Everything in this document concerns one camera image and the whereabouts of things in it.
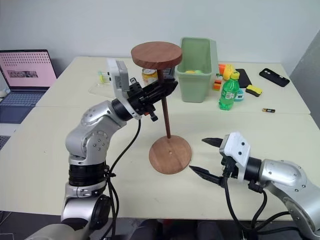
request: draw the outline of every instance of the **wooden pole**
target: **wooden pole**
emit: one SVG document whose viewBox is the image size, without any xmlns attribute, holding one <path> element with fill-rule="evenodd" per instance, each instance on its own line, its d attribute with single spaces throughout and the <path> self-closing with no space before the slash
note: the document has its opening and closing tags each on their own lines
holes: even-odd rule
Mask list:
<svg viewBox="0 0 320 240">
<path fill-rule="evenodd" d="M 163 83 L 164 82 L 164 74 L 163 71 L 158 69 L 156 71 L 157 75 L 158 75 L 158 81 L 159 83 Z M 167 105 L 167 98 L 164 97 L 161 99 L 162 102 L 162 110 L 163 110 L 163 115 L 164 115 L 164 124 L 165 124 L 165 131 L 166 131 L 166 137 L 168 139 L 171 138 L 171 133 L 170 133 L 170 124 L 169 124 L 169 114 L 168 114 L 168 105 Z"/>
</svg>

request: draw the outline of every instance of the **label on bottle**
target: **label on bottle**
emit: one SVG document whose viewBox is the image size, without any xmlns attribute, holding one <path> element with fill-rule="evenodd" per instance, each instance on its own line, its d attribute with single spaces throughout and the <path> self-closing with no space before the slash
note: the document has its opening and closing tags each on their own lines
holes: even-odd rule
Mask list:
<svg viewBox="0 0 320 240">
<path fill-rule="evenodd" d="M 224 96 L 225 99 L 234 99 L 235 97 L 236 95 L 233 92 L 229 92 L 229 91 L 227 91 Z"/>
</svg>

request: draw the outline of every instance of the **round wooden base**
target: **round wooden base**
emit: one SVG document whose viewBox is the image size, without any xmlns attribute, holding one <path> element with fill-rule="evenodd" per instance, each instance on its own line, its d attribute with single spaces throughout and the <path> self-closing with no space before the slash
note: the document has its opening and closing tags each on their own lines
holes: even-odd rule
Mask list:
<svg viewBox="0 0 320 240">
<path fill-rule="evenodd" d="M 162 174 L 176 174 L 188 166 L 191 147 L 180 136 L 163 136 L 151 146 L 149 160 L 155 170 Z"/>
</svg>

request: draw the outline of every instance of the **black phone case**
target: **black phone case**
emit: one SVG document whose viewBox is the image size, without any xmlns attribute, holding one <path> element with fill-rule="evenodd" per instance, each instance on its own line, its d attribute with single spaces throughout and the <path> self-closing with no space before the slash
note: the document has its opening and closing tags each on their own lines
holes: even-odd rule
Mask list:
<svg viewBox="0 0 320 240">
<path fill-rule="evenodd" d="M 264 77 L 265 79 L 268 79 L 269 81 L 279 85 L 280 87 L 285 87 L 288 83 L 290 83 L 290 80 L 279 75 L 278 73 L 275 73 L 274 71 L 270 70 L 269 68 L 263 69 L 261 72 L 259 72 L 259 75 L 261 77 Z"/>
</svg>

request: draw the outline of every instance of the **can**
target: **can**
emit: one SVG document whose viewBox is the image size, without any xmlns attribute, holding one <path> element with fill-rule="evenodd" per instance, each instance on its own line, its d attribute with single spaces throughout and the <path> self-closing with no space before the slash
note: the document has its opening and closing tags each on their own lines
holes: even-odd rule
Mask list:
<svg viewBox="0 0 320 240">
<path fill-rule="evenodd" d="M 157 70 L 143 68 L 142 78 L 145 86 L 154 83 L 158 80 Z"/>
</svg>

